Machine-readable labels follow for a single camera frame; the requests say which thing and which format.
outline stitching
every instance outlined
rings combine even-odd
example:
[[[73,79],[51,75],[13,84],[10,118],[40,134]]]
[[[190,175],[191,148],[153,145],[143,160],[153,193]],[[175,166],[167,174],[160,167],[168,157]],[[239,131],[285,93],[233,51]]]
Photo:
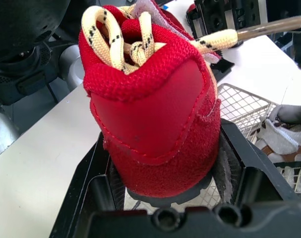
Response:
[[[203,79],[204,79],[204,82],[207,82],[205,74],[202,74],[202,77],[203,77]],[[179,146],[179,143],[180,143],[180,141],[181,141],[181,138],[183,137],[183,133],[184,133],[184,131],[185,131],[187,125],[189,124],[190,118],[191,118],[192,115],[194,114],[194,111],[195,111],[195,109],[196,109],[196,106],[197,106],[197,104],[198,104],[198,101],[199,101],[199,99],[201,98],[201,96],[203,95],[203,93],[204,93],[204,90],[202,90],[201,93],[199,94],[199,96],[196,98],[196,100],[195,100],[195,102],[194,102],[194,106],[192,107],[191,113],[189,114],[189,116],[188,116],[186,122],[184,123],[183,128],[182,128],[182,130],[181,130],[181,133],[180,133],[179,137],[177,138],[177,140],[176,140],[174,146],[172,147],[172,149],[171,149],[170,151],[168,151],[167,153],[165,153],[165,154],[163,154],[163,155],[161,155],[161,156],[158,156],[158,157],[149,157],[149,155],[144,154],[144,153],[142,153],[142,152],[139,152],[138,150],[136,150],[136,149],[130,147],[127,143],[125,143],[125,142],[119,140],[116,136],[112,135],[112,134],[110,133],[110,131],[105,127],[105,125],[104,125],[104,124],[102,123],[102,121],[100,120],[100,117],[98,116],[98,114],[97,114],[97,112],[96,112],[96,108],[95,108],[94,104],[93,104],[93,103],[92,103],[92,104],[93,104],[93,109],[94,109],[94,113],[95,113],[95,115],[96,115],[97,120],[100,122],[101,126],[103,127],[103,129],[105,130],[105,132],[106,132],[110,137],[112,137],[114,140],[116,140],[116,141],[117,141],[118,143],[120,143],[121,145],[127,147],[129,150],[132,150],[133,152],[135,152],[135,153],[137,153],[137,154],[139,154],[139,155],[141,155],[141,156],[143,156],[143,157],[148,157],[149,159],[161,159],[161,158],[163,158],[163,157],[166,157],[166,156],[168,156],[168,155],[174,153],[174,152],[177,150],[177,148],[178,148],[178,146]]]
[[[218,103],[219,101],[220,101],[220,99],[218,99],[218,98],[215,99],[214,104],[213,104],[213,107],[212,107],[212,109],[211,109],[211,111],[209,112],[208,115],[202,116],[202,115],[198,114],[197,116],[198,116],[200,119],[208,118],[209,116],[211,116],[211,114],[214,112],[215,106],[217,105],[217,103]]]

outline metal mesh basket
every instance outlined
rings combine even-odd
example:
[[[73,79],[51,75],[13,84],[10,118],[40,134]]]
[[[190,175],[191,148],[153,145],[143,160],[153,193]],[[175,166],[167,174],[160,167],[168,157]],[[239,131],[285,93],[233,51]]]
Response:
[[[254,131],[260,127],[261,118],[268,116],[276,104],[229,84],[222,84],[218,91],[221,118],[234,122],[250,142],[255,142]]]
[[[261,126],[261,119],[266,118],[270,112],[277,106],[275,103],[261,98],[252,93],[246,92],[235,86],[229,84],[222,84],[218,87],[219,99],[221,103],[221,118],[234,122],[242,134],[252,143],[256,142],[256,133],[254,133]],[[290,174],[285,173],[285,169],[278,168],[284,178],[291,180]],[[300,194],[301,188],[301,168],[299,172],[295,173],[292,179],[294,182],[295,192]],[[199,196],[184,204],[172,204],[178,211],[183,211],[185,207],[189,206],[207,206],[214,207],[220,202],[219,192],[216,188],[215,182],[212,179],[211,184],[207,189],[202,189]],[[125,196],[125,210],[131,209],[145,209],[148,213],[153,213],[156,208],[153,208],[148,203],[135,201],[127,193]]]

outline screw hole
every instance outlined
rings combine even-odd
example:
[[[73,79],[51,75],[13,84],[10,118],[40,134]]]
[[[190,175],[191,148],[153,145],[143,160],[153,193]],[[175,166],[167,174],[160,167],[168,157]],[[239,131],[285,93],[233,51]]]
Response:
[[[236,225],[239,221],[238,214],[231,207],[221,207],[218,215],[226,224]]]
[[[165,232],[171,232],[180,225],[180,214],[173,208],[160,208],[153,215],[155,226]]]

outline red shoe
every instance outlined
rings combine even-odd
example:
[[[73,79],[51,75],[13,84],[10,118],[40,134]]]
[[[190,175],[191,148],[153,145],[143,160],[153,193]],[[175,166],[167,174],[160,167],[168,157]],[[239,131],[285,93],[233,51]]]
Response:
[[[151,24],[147,12],[139,21],[131,14],[133,8],[113,6],[84,12],[84,88],[127,188],[141,197],[171,198],[198,184],[215,162],[220,100],[201,54],[236,44],[237,33],[189,42]]]

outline gray tongue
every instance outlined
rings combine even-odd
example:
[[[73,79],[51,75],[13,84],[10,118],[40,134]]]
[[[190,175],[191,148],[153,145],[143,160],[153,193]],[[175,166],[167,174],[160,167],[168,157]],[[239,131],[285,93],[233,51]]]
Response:
[[[271,121],[274,121],[276,118],[279,118],[284,123],[301,124],[301,106],[277,106],[269,116]]]

